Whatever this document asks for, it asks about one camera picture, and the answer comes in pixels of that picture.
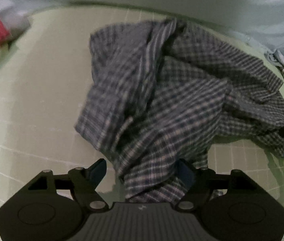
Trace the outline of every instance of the plaid shirt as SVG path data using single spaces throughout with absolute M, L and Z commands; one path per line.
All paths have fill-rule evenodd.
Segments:
M 215 136 L 284 154 L 282 81 L 261 59 L 177 19 L 107 26 L 90 49 L 94 85 L 76 131 L 110 159 L 130 201 L 180 200 L 176 160 L 207 167 Z

